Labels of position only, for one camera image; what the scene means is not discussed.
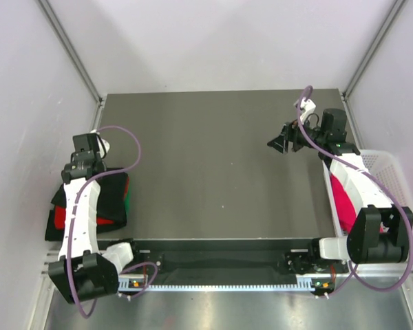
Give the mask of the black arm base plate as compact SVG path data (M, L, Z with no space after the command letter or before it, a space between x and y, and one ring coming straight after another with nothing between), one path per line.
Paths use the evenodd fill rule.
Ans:
M179 270L266 270L289 274L345 274L341 261L317 257L312 239L143 239L133 242L134 259L124 272L137 267L158 274Z

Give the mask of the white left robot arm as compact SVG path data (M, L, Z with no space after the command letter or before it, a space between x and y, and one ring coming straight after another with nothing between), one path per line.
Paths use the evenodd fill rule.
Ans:
M115 294L120 273L136 272L142 256L128 241L111 244L100 252L97 240L99 180L121 175L108 170L104 158L109 143L92 131L72 138L74 152L61 172L65 193L65 229L57 261L48 265L48 276L64 299L82 302Z

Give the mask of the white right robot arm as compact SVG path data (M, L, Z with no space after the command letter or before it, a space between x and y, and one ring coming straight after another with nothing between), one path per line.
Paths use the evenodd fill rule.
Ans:
M318 239L318 248L307 256L309 267L323 272L335 259L356 264L407 261L413 212L396 204L383 186L370 179L361 151L346 140L346 112L326 109L311 126L314 113L314 107L301 107L298 118L285 123L268 142L282 154L304 147L317 150L330 174L339 220L350 222L340 239Z

